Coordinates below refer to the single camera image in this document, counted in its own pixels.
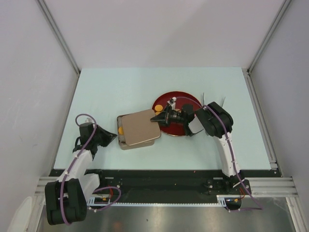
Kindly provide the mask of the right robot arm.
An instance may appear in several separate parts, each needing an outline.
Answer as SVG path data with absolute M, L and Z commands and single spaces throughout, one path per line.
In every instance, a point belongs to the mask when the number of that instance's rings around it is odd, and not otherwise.
M 232 145 L 232 116 L 216 102 L 203 105 L 194 110 L 193 105 L 184 104 L 182 109 L 174 109 L 175 102 L 168 101 L 162 112 L 150 119 L 159 126 L 169 127 L 171 123 L 183 126 L 186 136 L 193 136 L 202 130 L 211 136 L 217 145 L 225 176 L 225 184 L 235 188 L 244 183 Z

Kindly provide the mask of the metal serving tongs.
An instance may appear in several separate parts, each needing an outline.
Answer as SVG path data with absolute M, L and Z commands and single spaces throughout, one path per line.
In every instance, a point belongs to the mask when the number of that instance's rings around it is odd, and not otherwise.
M 225 99 L 226 99 L 226 96 L 221 96 L 218 101 L 217 101 L 217 104 L 220 106 L 220 107 L 223 107 L 224 105 L 224 102 L 225 102 Z M 203 92 L 201 94 L 201 105 L 206 105 L 207 102 L 205 102 L 206 100 L 206 95 L 205 93 Z

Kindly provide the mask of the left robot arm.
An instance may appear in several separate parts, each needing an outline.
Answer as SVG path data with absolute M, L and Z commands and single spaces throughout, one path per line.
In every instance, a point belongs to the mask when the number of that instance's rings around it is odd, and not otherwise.
M 83 221 L 87 201 L 100 185 L 98 174 L 85 174 L 94 160 L 98 147 L 107 147 L 117 135 L 99 125 L 86 122 L 79 125 L 71 164 L 54 182 L 45 185 L 47 220 L 50 225 Z

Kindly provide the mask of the gold tin lid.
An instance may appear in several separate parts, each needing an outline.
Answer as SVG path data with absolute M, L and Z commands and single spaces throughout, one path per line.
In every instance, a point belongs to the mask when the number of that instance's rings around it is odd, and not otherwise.
M 127 114 L 122 117 L 122 125 L 127 145 L 158 139 L 161 130 L 157 122 L 150 119 L 155 116 L 153 109 Z

